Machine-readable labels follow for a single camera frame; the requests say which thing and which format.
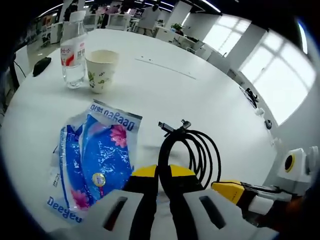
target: water bottle cap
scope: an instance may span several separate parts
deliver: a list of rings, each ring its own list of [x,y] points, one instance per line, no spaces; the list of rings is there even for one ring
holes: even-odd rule
[[[70,22],[82,21],[85,19],[86,11],[75,11],[70,15]]]

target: bottle label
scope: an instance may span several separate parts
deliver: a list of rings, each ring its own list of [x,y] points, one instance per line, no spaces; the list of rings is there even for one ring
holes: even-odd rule
[[[60,49],[62,66],[73,67],[80,64],[85,57],[85,42],[76,42],[73,45],[62,45]]]

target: black computer mouse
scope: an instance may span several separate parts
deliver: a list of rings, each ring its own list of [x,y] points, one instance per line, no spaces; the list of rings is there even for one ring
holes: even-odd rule
[[[272,128],[272,122],[268,119],[264,121],[266,129],[270,130]]]
[[[51,63],[51,57],[45,57],[38,61],[33,68],[33,76],[36,77],[42,73],[46,67]]]

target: floral paper cup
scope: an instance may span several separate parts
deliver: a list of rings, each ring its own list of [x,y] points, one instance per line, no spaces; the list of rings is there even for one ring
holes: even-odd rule
[[[90,89],[96,94],[104,93],[112,82],[119,55],[114,51],[97,50],[85,56]]]

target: round table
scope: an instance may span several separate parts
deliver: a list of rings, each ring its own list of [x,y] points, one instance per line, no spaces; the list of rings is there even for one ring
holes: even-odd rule
[[[209,135],[222,163],[221,179],[261,185],[276,156],[263,118],[255,115],[239,86],[228,76],[191,54],[159,39],[119,30],[88,34],[86,52],[107,49],[120,54],[112,87],[94,94],[86,82],[68,89],[62,76],[60,49],[37,77],[29,74],[5,114],[1,146],[8,175],[23,204],[46,231],[68,223],[45,208],[48,169],[61,127],[84,111],[93,99],[143,116],[138,132],[135,168],[157,163],[165,132],[180,120]],[[212,153],[217,177],[216,156]],[[177,144],[170,162],[188,166],[187,149]]]

